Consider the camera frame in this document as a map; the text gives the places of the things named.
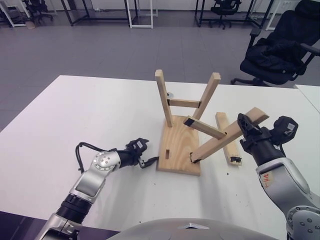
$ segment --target wooden stool leg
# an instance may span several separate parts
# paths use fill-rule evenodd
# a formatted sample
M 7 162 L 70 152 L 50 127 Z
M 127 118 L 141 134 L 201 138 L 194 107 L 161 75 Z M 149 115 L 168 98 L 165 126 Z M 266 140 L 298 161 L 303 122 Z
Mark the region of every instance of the wooden stool leg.
M 156 80 L 156 84 L 158 85 L 166 124 L 169 128 L 172 128 L 173 126 L 172 114 L 171 114 L 170 106 L 168 105 L 167 89 L 165 84 L 164 73 L 162 70 L 158 69 L 155 71 L 155 80 Z

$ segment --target wood grain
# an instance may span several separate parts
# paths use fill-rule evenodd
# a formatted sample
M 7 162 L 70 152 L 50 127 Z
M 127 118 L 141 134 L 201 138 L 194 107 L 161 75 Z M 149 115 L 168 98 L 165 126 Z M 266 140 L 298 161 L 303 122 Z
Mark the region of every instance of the wood grain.
M 200 163 L 192 163 L 190 153 L 199 147 L 198 131 L 184 125 L 185 116 L 172 116 L 174 125 L 164 122 L 157 169 L 200 176 Z
M 225 128 L 229 126 L 229 121 L 227 114 L 225 112 L 217 112 L 215 114 L 216 124 L 218 128 L 223 131 Z M 225 155 L 225 159 L 228 163 L 232 165 L 241 165 L 241 157 L 239 154 L 239 151 L 237 149 L 236 141 L 232 141 L 229 144 L 225 145 L 223 147 L 223 152 Z
M 198 108 L 200 105 L 199 101 L 193 100 L 182 100 L 182 99 L 168 99 L 169 106 L 186 107 L 186 108 Z
M 158 90 L 160 94 L 160 99 L 164 111 L 165 120 L 167 126 L 171 128 L 173 126 L 172 114 L 170 110 L 170 106 L 168 105 L 167 101 L 167 89 L 165 84 L 164 73 L 162 70 L 158 69 L 155 71 L 155 80 L 156 84 L 158 85 Z
M 200 99 L 200 106 L 194 111 L 194 114 L 192 117 L 198 120 L 201 118 L 220 80 L 221 80 L 220 74 L 217 72 L 213 72 Z
M 184 125 L 187 125 L 190 128 L 208 134 L 216 139 L 221 139 L 226 135 L 223 131 L 220 131 L 219 129 L 210 126 L 192 116 L 186 117 L 186 119 L 184 120 Z
M 252 108 L 245 115 L 247 115 L 255 124 L 260 124 L 261 122 L 269 118 L 267 114 L 265 114 L 257 107 Z M 211 138 L 205 144 L 198 147 L 191 154 L 191 161 L 197 162 L 209 157 L 211 154 L 215 153 L 216 151 L 223 148 L 224 146 L 236 140 L 238 137 L 242 135 L 241 129 L 238 126 L 237 121 L 234 121 L 223 131 L 226 132 L 225 137 L 221 139 Z

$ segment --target black cable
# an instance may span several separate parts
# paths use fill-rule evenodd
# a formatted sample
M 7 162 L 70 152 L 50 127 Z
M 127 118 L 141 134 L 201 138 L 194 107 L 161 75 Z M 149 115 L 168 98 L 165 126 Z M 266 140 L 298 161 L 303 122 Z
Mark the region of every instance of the black cable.
M 80 156 L 80 152 L 79 152 L 79 148 L 81 148 L 82 146 L 85 146 L 89 149 L 92 149 L 92 150 L 95 150 L 97 152 L 109 152 L 108 150 L 104 150 L 102 148 L 99 148 L 99 147 L 96 147 L 96 146 L 93 146 L 87 142 L 80 142 L 76 147 L 75 147 L 75 156 L 76 156 L 76 160 L 78 161 L 78 164 L 79 164 L 79 168 L 78 170 L 81 172 L 81 174 L 83 174 L 85 172 L 85 169 L 84 169 L 84 165 L 82 163 L 82 160 L 81 160 L 81 156 Z
M 285 151 L 282 147 L 282 144 L 279 144 L 279 147 L 280 147 L 280 151 L 283 153 L 284 157 L 287 157 L 286 154 L 285 154 Z

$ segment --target rectangular slot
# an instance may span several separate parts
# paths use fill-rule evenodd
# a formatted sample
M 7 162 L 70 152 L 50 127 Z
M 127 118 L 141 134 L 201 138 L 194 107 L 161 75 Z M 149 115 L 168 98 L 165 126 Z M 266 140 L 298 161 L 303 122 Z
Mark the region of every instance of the rectangular slot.
M 165 150 L 165 159 L 169 159 L 170 158 L 170 150 L 167 149 Z

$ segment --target black office chair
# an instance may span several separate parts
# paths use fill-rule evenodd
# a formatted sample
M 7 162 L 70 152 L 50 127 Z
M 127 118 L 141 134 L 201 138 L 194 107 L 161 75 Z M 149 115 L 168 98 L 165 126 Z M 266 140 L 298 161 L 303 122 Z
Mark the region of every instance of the black office chair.
M 222 16 L 233 15 L 238 12 L 240 0 L 215 0 L 214 6 L 211 7 L 211 12 L 220 15 L 220 18 L 214 21 L 209 21 L 209 26 L 212 28 L 213 24 L 219 23 L 219 28 L 222 25 L 223 30 L 226 28 L 225 23 L 229 23 L 229 28 L 231 28 L 231 21 L 223 20 Z
M 307 65 L 315 56 L 320 55 L 320 49 L 312 47 L 320 39 L 320 2 L 315 2 L 311 0 L 302 0 L 298 3 L 295 10 L 288 10 L 284 12 L 274 30 L 270 33 L 267 39 L 261 38 L 259 42 L 276 42 L 276 41 L 295 41 L 294 48 L 291 52 L 281 53 L 273 58 L 273 55 L 268 55 L 268 51 L 265 51 L 264 57 L 266 57 L 266 62 L 257 64 L 252 58 L 248 60 L 248 55 L 251 50 L 255 47 L 253 43 L 255 38 L 260 34 L 260 29 L 252 29 L 250 36 L 250 43 L 246 51 L 246 58 L 242 61 L 240 65 L 240 70 L 254 76 L 253 80 L 242 80 L 235 78 L 231 80 L 231 84 L 234 85 L 236 82 L 254 85 L 254 86 L 264 86 L 269 87 L 265 82 L 282 85 L 288 81 L 294 81 L 299 75 L 303 75 L 306 71 Z M 305 62 L 302 58 L 310 53 L 309 57 Z M 288 71 L 277 69 L 274 64 L 274 59 L 287 60 L 292 54 L 299 61 L 298 67 L 295 70 Z
M 49 18 L 51 21 L 54 20 L 51 14 L 46 14 L 48 12 L 48 6 L 46 5 L 45 0 L 22 0 L 26 8 L 29 10 L 32 19 L 42 21 L 43 17 Z

